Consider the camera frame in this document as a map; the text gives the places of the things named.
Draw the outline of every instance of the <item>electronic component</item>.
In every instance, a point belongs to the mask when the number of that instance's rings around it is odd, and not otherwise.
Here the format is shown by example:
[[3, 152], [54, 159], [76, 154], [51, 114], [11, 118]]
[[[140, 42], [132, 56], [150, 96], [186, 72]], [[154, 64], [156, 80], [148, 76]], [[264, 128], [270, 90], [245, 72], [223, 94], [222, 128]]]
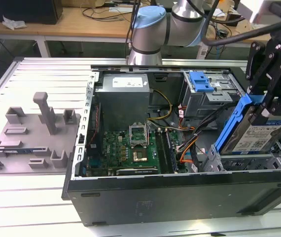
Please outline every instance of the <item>electronic component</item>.
[[133, 162], [148, 161], [146, 148], [133, 148], [132, 154], [133, 154]]
[[135, 122], [145, 123], [149, 104], [146, 74], [105, 74], [100, 83], [96, 96], [103, 107], [105, 131], [126, 131]]
[[176, 158], [173, 152], [168, 131], [155, 132], [157, 154], [160, 169], [163, 173], [174, 173], [177, 170]]
[[158, 174], [158, 169], [119, 169], [116, 171], [116, 175], [148, 175]]
[[134, 123], [133, 125], [129, 126], [129, 128], [131, 147], [134, 147], [135, 145], [148, 145], [147, 130], [145, 125], [142, 125], [141, 123]]

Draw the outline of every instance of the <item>white table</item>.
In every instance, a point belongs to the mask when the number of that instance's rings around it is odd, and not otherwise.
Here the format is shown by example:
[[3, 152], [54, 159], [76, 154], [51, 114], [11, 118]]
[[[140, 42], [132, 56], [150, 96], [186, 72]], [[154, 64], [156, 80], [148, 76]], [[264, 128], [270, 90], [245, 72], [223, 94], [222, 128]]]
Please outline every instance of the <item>white table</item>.
[[[245, 69], [245, 61], [164, 60], [169, 65], [219, 64]], [[65, 108], [81, 112], [85, 98], [85, 75], [90, 64], [124, 64], [122, 59], [26, 58], [13, 62], [0, 80], [0, 131], [9, 106], [38, 113], [33, 92], [47, 91], [48, 104], [56, 113]], [[0, 176], [0, 236], [157, 237], [281, 236], [281, 205], [264, 216], [220, 218], [178, 222], [143, 223], [86, 228], [71, 201], [61, 199], [64, 175]]]

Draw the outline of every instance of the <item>white paper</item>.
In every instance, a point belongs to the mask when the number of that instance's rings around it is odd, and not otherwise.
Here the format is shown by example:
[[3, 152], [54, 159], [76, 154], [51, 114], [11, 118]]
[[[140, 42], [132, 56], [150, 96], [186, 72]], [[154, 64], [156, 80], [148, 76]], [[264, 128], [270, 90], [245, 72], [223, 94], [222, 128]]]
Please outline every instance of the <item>white paper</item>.
[[222, 12], [222, 10], [220, 10], [219, 8], [216, 8], [213, 16], [220, 17], [220, 16], [226, 16], [226, 15], [224, 12]]
[[113, 78], [112, 87], [142, 87], [141, 78]]
[[2, 24], [6, 27], [8, 27], [9, 29], [16, 29], [16, 28], [26, 28], [27, 25], [24, 21], [13, 21], [13, 20], [9, 20], [8, 18], [3, 17], [3, 22]]
[[132, 12], [131, 7], [110, 7], [109, 12]]

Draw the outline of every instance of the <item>wire bundle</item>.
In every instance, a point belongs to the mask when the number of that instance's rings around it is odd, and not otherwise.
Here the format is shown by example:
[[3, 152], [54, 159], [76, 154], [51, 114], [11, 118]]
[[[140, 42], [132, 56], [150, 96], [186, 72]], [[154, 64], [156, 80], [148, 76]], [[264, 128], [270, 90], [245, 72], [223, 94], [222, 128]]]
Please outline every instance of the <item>wire bundle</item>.
[[213, 111], [212, 113], [210, 113], [199, 123], [199, 125], [195, 128], [195, 130], [192, 133], [192, 138], [189, 141], [187, 141], [186, 143], [184, 143], [178, 147], [178, 151], [182, 152], [182, 155], [180, 158], [181, 163], [192, 162], [191, 160], [184, 160], [183, 158], [184, 158], [184, 155], [187, 152], [187, 150], [195, 144], [195, 142], [197, 141], [198, 136], [202, 132], [202, 130], [204, 128], [206, 128], [208, 124], [215, 121], [218, 118], [219, 114], [222, 113], [224, 110], [231, 108], [231, 107], [235, 107], [236, 105], [237, 105], [237, 102], [227, 103], [227, 104], [219, 107], [217, 110]]

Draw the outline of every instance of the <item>wooden desk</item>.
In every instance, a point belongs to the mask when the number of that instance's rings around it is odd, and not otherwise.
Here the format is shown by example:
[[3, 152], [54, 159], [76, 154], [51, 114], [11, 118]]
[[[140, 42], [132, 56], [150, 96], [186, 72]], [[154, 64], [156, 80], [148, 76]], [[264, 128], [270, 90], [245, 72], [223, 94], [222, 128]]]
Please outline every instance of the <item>wooden desk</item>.
[[[220, 3], [219, 8], [223, 11], [228, 11], [231, 0], [226, 0]], [[101, 12], [104, 9], [97, 9], [96, 12]], [[106, 17], [117, 15], [118, 12], [103, 12], [101, 14], [94, 14], [95, 17]], [[130, 13], [124, 15], [128, 20], [131, 18]], [[129, 27], [129, 22], [124, 20], [122, 16], [119, 17], [121, 21], [101, 22], [85, 17], [81, 13], [79, 7], [64, 7], [62, 17], [56, 25], [31, 24], [27, 23], [27, 27], [23, 29], [10, 30], [0, 23], [0, 39], [16, 39], [16, 40], [35, 40], [38, 44], [42, 57], [50, 57], [47, 41], [95, 41], [95, 42], [121, 42], [125, 41], [126, 33]], [[238, 27], [230, 27], [233, 35], [243, 33], [251, 30], [248, 21], [241, 22]], [[209, 28], [208, 38], [215, 38], [215, 30], [213, 27]], [[231, 47], [248, 47], [254, 41], [267, 42], [270, 36], [265, 35], [255, 39], [248, 39], [244, 42], [229, 45]], [[202, 51], [207, 51], [208, 47], [200, 47], [199, 59], [204, 59]]]
[[[232, 6], [233, 4], [234, 4], [233, 0], [225, 0], [224, 2], [219, 3], [218, 8], [220, 8], [225, 13], [225, 15], [227, 15], [227, 12], [230, 10], [230, 6]], [[226, 17], [218, 17], [218, 20], [225, 20], [225, 19]], [[226, 30], [224, 26], [221, 26], [219, 24], [218, 24], [218, 28]], [[247, 20], [238, 23], [237, 27], [229, 26], [228, 28], [232, 31], [232, 36], [239, 35], [252, 30], [251, 24]], [[212, 26], [209, 27], [207, 36], [209, 39], [215, 38], [215, 29]], [[269, 41], [270, 38], [271, 38], [270, 35], [267, 34], [267, 35], [244, 40], [242, 41], [242, 43], [252, 43], [253, 41], [267, 42]]]

